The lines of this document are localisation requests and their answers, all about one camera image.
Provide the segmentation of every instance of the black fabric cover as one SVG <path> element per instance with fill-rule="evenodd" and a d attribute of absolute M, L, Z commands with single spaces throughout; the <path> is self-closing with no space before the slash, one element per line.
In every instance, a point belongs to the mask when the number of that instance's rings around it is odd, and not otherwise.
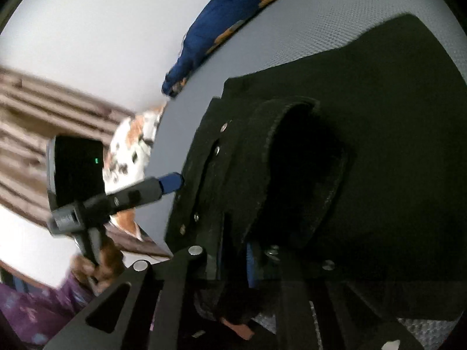
<path fill-rule="evenodd" d="M 368 293 L 397 317 L 456 319 L 467 291 L 467 87 L 441 44 L 416 17 L 400 16 L 343 48 L 229 79 L 221 101 L 241 97 L 234 115 L 291 96 L 320 101 L 321 121 L 349 154 L 331 211 L 304 255 L 332 259 L 355 280 L 395 282 L 373 283 Z M 242 156 L 258 154 L 255 138 L 241 140 L 250 148 Z M 212 154 L 214 144 L 205 145 L 193 142 L 186 169 L 190 159 Z M 239 182 L 262 172 L 229 171 Z M 209 193 L 222 189 L 205 187 L 208 211 Z M 248 209 L 244 196 L 229 199 Z M 186 222 L 185 208 L 174 205 L 168 236 L 174 222 L 177 230 Z"/>

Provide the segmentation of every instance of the black metal bracket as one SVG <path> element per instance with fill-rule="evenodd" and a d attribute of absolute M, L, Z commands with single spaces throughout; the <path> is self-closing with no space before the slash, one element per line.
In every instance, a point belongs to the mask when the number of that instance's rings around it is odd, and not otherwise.
<path fill-rule="evenodd" d="M 136 261 L 45 350 L 177 350 L 188 269 L 202 262 L 203 254 L 200 246 L 192 246 L 155 265 Z"/>
<path fill-rule="evenodd" d="M 280 350 L 318 350 L 308 288 L 300 262 L 285 248 L 278 249 L 281 272 L 280 308 L 276 315 Z"/>

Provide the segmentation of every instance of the person's hand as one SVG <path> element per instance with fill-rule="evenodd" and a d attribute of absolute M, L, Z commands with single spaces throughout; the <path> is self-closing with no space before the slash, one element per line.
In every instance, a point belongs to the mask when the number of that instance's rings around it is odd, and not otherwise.
<path fill-rule="evenodd" d="M 101 293 L 109 287 L 124 270 L 123 254 L 117 249 L 113 240 L 108 237 L 100 249 L 98 266 L 82 255 L 75 255 L 71 264 L 73 275 L 84 286 L 90 287 L 89 278 L 96 278 L 97 293 Z"/>

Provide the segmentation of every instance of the striped curtain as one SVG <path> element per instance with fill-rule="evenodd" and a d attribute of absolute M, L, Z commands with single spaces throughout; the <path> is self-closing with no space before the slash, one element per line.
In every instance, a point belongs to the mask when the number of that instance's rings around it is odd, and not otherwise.
<path fill-rule="evenodd" d="M 50 217 L 45 151 L 57 134 L 101 140 L 109 146 L 134 112 L 0 67 L 0 204 L 45 226 Z M 126 251 L 165 255 L 150 238 L 138 241 L 117 228 L 108 235 Z"/>

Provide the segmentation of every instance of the gray fabric panel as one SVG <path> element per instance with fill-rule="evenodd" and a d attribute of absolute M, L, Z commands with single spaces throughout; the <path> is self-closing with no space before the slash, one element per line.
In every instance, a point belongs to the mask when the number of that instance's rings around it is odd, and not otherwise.
<path fill-rule="evenodd" d="M 338 48 L 406 12 L 433 32 L 467 80 L 467 37 L 443 0 L 279 0 L 216 51 L 169 104 L 146 175 L 181 171 L 209 101 L 222 94 L 227 78 Z M 165 196 L 136 213 L 141 227 L 166 249 L 172 200 Z"/>

